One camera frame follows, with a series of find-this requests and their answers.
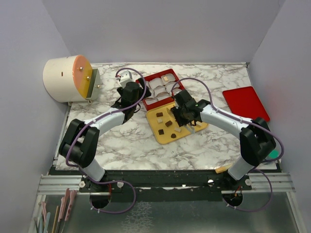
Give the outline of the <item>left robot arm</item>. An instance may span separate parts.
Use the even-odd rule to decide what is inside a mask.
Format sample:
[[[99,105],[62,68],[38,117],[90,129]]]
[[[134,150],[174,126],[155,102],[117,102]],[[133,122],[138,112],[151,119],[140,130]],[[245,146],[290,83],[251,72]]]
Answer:
[[[105,170],[95,159],[99,137],[126,123],[136,112],[139,102],[151,95],[143,78],[128,82],[117,92],[120,98],[105,113],[86,121],[72,120],[58,150],[68,166],[79,168],[91,178],[90,185],[98,192],[107,187]]]

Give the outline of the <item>red chocolate box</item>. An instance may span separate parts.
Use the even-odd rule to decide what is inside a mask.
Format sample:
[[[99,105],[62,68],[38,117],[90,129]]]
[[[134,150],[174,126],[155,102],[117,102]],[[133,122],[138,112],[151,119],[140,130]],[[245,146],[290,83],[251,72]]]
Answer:
[[[169,78],[168,82],[163,80],[164,76]],[[174,100],[172,95],[175,95],[185,89],[182,83],[174,85],[177,81],[179,81],[179,78],[171,68],[144,78],[151,93],[150,97],[143,100],[146,111],[173,102]]]

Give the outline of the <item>clear and metal tongs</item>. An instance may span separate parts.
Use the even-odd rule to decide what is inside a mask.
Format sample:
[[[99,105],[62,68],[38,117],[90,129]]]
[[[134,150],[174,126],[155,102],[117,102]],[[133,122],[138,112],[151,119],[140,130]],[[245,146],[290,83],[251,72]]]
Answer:
[[[176,118],[176,117],[174,116],[174,114],[173,114],[172,108],[167,108],[167,113],[168,113],[171,117],[173,117],[173,118],[175,119],[175,121],[177,121],[177,118]],[[186,125],[183,125],[183,127],[184,127],[187,131],[189,131],[191,134],[194,134],[194,133],[195,133],[195,129],[194,129],[191,125],[186,124]]]

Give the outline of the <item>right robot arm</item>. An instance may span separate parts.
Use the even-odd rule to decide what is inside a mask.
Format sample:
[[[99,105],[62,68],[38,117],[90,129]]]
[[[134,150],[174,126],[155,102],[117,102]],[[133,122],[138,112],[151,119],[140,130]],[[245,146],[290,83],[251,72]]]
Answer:
[[[178,92],[173,99],[175,107],[171,108],[171,112],[180,127],[192,128],[198,122],[207,123],[239,139],[241,155],[223,178],[223,184],[229,190],[238,187],[241,178],[262,163],[276,147],[275,139],[263,118],[252,120],[221,111],[210,101],[196,101],[187,90]]]

